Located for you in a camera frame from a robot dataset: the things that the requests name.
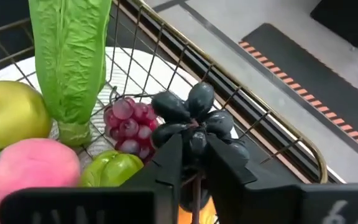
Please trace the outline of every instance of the gray floor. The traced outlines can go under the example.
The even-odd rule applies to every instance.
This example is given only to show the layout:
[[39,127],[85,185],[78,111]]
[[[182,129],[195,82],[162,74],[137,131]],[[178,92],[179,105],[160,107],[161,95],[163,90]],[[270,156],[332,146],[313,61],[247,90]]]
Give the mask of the gray floor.
[[269,22],[358,88],[358,50],[309,17],[319,0],[145,1],[306,134],[342,179],[358,182],[358,154],[227,44]]

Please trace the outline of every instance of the romaine lettuce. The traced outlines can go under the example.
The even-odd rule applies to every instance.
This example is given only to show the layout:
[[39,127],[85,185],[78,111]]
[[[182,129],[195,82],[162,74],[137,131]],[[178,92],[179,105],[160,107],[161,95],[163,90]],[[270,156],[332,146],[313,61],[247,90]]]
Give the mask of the romaine lettuce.
[[106,78],[105,46],[111,0],[29,0],[35,68],[59,139],[91,139],[90,117]]

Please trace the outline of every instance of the wire basket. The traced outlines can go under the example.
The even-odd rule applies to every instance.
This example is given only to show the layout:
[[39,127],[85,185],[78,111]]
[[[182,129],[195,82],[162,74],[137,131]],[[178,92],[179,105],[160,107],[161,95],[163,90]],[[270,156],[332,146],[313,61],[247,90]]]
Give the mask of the wire basket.
[[[75,149],[81,161],[86,166],[101,152],[111,149],[115,142],[104,132],[103,111],[109,104],[113,89],[117,94],[155,94],[160,91],[170,90],[182,99],[186,99],[191,87],[200,81],[208,81],[209,72],[218,69],[223,75],[235,84],[235,90],[226,99],[215,94],[214,109],[226,109],[238,121],[235,129],[231,131],[233,138],[249,136],[254,138],[255,128],[267,118],[276,121],[285,128],[292,136],[293,141],[272,154],[269,159],[277,154],[301,144],[310,150],[317,160],[319,167],[319,182],[325,183],[328,172],[325,161],[320,151],[306,136],[301,134],[288,121],[277,114],[262,99],[252,93],[246,86],[241,85],[233,75],[215,60],[206,55],[199,47],[177,31],[169,23],[165,22],[157,13],[141,0],[133,0],[131,4],[138,7],[136,15],[131,14],[123,6],[126,0],[114,0],[110,13],[109,32],[106,47],[106,84],[101,90],[91,116],[92,142],[87,146]],[[146,15],[160,26],[157,35],[152,35],[140,21],[140,17]],[[0,27],[0,34],[9,30],[22,30],[29,45],[20,51],[12,53],[5,45],[0,36],[0,49],[4,56],[0,58],[0,80],[14,80],[26,83],[40,92],[35,73],[34,40],[32,38],[30,20],[24,19],[12,24]],[[167,51],[167,46],[162,44],[163,33],[169,33],[184,43],[184,48],[179,54]],[[190,70],[182,60],[185,52],[192,51],[203,57],[208,70],[203,74],[197,74]],[[255,104],[264,112],[253,124],[247,124],[241,114],[230,106],[238,94],[245,94],[254,99]],[[137,98],[138,101],[150,103],[150,98]],[[58,136],[57,125],[53,125],[51,138]]]

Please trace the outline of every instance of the black mat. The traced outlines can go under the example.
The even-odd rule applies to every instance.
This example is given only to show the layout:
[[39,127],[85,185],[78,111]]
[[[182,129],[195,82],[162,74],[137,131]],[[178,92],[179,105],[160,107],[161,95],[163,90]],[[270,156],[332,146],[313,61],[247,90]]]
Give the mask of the black mat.
[[[322,116],[317,107],[312,108],[305,101],[304,96],[293,91],[289,87],[291,83],[283,85],[284,82],[276,78],[278,82],[275,84],[283,88],[307,110],[314,110],[311,111],[312,114],[315,114],[322,123],[358,151],[358,143],[349,136],[351,131],[358,132],[358,89],[271,24],[261,25],[242,40],[273,62],[275,67],[280,68],[279,72],[285,72],[288,77],[293,79],[293,83],[298,83],[307,90],[308,94],[312,94],[322,102],[323,106],[327,106],[330,111],[337,114],[338,118],[342,118],[346,124],[350,125],[352,129],[347,130],[347,134],[344,134],[344,131],[332,122],[332,119],[327,122],[327,117]],[[271,77],[271,72],[268,69],[266,71],[264,74]]]

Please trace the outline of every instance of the orange object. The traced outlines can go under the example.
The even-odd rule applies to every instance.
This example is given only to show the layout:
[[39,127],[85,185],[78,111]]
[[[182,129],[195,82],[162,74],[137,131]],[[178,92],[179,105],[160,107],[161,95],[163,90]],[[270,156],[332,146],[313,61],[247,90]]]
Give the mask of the orange object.
[[[208,203],[200,211],[200,224],[214,224],[215,222],[215,206],[212,201],[212,197],[209,198]],[[179,207],[178,212],[178,224],[190,224],[191,223],[191,212],[184,211]]]

